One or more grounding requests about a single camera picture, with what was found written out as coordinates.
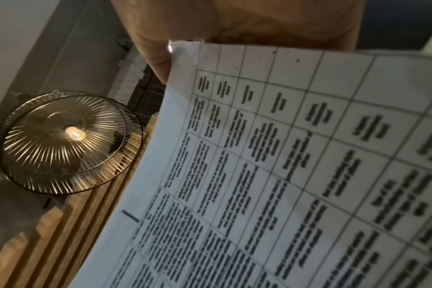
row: wood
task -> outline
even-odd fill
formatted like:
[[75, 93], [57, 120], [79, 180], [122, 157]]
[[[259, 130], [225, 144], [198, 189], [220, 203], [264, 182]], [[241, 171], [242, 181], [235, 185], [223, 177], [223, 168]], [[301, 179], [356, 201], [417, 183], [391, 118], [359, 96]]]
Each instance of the wood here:
[[40, 218], [6, 287], [23, 288], [26, 286], [62, 216], [61, 210], [54, 207]]
[[[110, 182], [69, 197], [61, 211], [54, 207], [40, 219], [29, 239], [24, 233], [7, 242], [0, 252], [0, 288], [66, 288], [77, 274], [105, 223], [135, 173], [156, 123], [153, 115], [137, 155], [126, 147], [131, 165]], [[129, 142], [138, 145], [139, 135]], [[106, 164], [117, 167], [117, 159]]]
[[0, 288], [5, 287], [28, 244], [22, 232], [4, 244], [0, 252]]

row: bright light spot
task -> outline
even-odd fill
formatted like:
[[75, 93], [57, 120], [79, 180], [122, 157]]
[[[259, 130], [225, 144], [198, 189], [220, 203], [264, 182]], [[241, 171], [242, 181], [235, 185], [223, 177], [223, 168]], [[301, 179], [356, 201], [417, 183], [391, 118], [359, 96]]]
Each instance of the bright light spot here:
[[67, 128], [66, 133], [69, 135], [70, 139], [74, 141], [81, 141], [86, 137], [86, 133], [84, 131], [79, 130], [76, 127]]

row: hand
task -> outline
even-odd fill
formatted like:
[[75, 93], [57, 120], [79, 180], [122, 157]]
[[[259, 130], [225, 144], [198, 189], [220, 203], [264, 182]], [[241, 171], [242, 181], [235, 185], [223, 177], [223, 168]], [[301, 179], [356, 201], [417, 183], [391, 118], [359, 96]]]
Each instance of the hand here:
[[352, 51], [364, 0], [112, 0], [135, 46], [164, 83], [168, 40]]

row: round lampshade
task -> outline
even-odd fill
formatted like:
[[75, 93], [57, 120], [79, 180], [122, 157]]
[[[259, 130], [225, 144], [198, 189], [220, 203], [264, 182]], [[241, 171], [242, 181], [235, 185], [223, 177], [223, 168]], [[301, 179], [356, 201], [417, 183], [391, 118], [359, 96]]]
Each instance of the round lampshade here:
[[143, 130], [129, 109], [76, 91], [38, 96], [4, 123], [0, 167], [14, 183], [48, 195], [100, 186], [134, 160]]

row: sheet of paper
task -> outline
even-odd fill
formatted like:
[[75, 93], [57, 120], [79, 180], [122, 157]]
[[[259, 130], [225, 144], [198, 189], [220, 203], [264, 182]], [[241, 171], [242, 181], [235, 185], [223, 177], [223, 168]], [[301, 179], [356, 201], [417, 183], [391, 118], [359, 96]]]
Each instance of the sheet of paper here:
[[432, 288], [432, 58], [181, 43], [71, 287]]

